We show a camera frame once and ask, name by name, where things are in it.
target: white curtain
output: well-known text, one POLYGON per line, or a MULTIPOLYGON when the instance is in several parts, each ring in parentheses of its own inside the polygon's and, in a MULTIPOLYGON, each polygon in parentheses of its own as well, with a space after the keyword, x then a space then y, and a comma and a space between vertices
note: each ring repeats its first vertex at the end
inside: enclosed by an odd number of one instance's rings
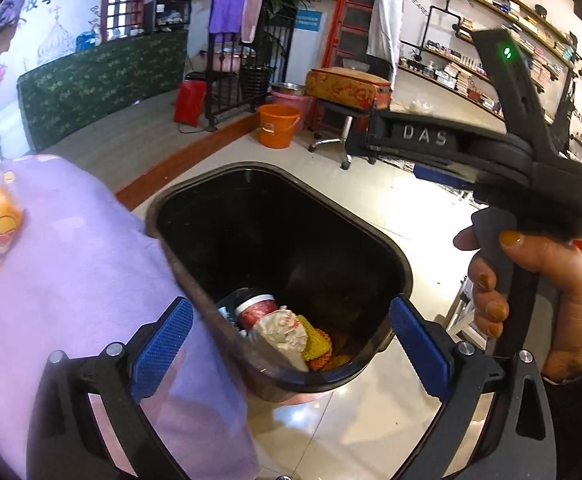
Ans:
POLYGON ((375 0, 369 27, 367 54, 389 61, 393 67, 391 88, 395 82, 400 60, 400 30, 402 28, 403 0, 375 0))

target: metal screw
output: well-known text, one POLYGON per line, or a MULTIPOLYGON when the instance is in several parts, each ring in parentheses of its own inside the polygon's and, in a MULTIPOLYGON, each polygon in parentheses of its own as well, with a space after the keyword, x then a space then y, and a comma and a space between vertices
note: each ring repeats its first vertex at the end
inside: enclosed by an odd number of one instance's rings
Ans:
POLYGON ((111 343, 107 346, 107 355, 115 357, 116 355, 122 354, 124 347, 120 343, 111 343))
POLYGON ((471 343, 467 343, 466 341, 461 341, 457 345, 457 349, 460 351, 460 354, 463 355, 473 355, 475 353, 475 346, 471 343))
POLYGON ((53 364, 57 364, 62 361, 62 358, 65 356, 65 353, 62 350, 54 350, 49 355, 49 362, 53 364))
POLYGON ((522 350, 520 353, 520 359, 525 363, 533 362, 533 354, 529 350, 522 350))

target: blue sign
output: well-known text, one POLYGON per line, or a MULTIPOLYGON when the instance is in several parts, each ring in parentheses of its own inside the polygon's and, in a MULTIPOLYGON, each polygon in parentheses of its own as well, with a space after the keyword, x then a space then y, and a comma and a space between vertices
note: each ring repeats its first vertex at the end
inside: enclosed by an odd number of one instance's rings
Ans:
POLYGON ((321 20, 322 13, 317 10, 298 9, 295 15, 295 28, 318 32, 321 20))

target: rolling chair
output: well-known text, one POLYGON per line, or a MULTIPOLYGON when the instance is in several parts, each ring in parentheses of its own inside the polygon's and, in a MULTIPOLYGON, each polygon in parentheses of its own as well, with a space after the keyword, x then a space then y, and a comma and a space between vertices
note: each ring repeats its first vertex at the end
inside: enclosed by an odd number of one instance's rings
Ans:
MULTIPOLYGON (((357 61, 360 64, 365 64, 369 67, 366 72, 370 75, 375 75, 381 77, 382 79, 389 80, 391 76, 391 63, 389 63, 385 59, 380 59, 379 57, 369 56, 369 54, 363 54, 362 56, 354 56, 351 58, 353 61, 357 61)), ((342 128, 340 137, 334 137, 330 139, 322 139, 322 134, 320 132, 314 132, 313 136, 316 140, 311 146, 309 146, 309 152, 314 152, 318 146, 322 146, 323 144, 332 144, 335 142, 339 142, 342 144, 342 147, 345 152, 345 160, 340 164, 340 168, 342 170, 348 170, 351 166, 351 156, 346 152, 344 145, 347 141, 347 137, 349 136, 349 131, 351 130, 351 124, 353 124, 353 119, 363 118, 369 116, 369 110, 360 110, 358 108, 353 108, 349 106, 344 106, 341 104, 337 104, 332 101, 327 101, 324 99, 317 99, 317 104, 326 108, 327 110, 334 111, 335 113, 341 114, 344 116, 344 126, 342 128)), ((369 158, 369 164, 375 164, 375 158, 369 158)))

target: green patterned panel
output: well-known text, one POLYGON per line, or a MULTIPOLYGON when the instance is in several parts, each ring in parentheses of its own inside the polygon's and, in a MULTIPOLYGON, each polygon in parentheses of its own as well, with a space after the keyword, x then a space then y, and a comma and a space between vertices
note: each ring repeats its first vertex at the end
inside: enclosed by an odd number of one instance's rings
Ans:
POLYGON ((18 78, 27 139, 39 153, 110 113, 178 88, 187 31, 103 43, 18 78))

